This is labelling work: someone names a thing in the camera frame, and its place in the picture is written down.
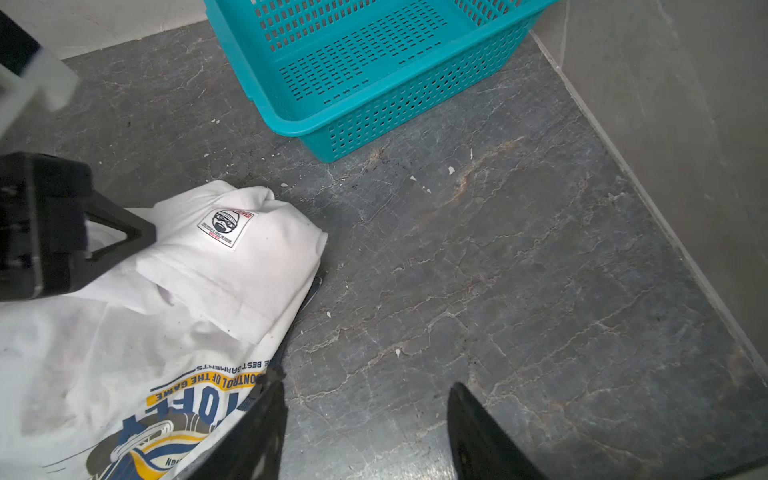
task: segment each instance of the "laundry basket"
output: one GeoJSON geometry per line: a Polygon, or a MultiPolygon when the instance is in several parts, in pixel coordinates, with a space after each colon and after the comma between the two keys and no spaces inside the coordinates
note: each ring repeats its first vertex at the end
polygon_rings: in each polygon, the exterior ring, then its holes
{"type": "Polygon", "coordinates": [[[205,0],[275,133],[338,160],[495,73],[555,0],[205,0]]]}

